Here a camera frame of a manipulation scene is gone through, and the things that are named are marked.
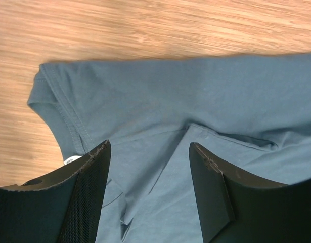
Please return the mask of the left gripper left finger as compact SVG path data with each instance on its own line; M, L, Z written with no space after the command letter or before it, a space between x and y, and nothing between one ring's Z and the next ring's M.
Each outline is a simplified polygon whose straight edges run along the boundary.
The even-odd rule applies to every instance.
M95 242L110 158L104 141L48 174L0 187L0 242Z

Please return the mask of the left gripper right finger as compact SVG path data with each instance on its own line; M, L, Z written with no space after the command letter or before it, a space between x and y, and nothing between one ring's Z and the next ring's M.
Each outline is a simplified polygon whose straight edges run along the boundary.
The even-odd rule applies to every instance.
M199 143L189 160L204 242L311 242L311 178L271 181Z

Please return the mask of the grey-blue t shirt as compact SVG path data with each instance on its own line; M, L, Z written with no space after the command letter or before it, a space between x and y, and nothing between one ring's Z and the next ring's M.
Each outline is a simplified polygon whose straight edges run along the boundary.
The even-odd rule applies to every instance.
M42 64L28 106L64 159L112 147L97 242L202 242L192 142L261 177L311 177L311 53Z

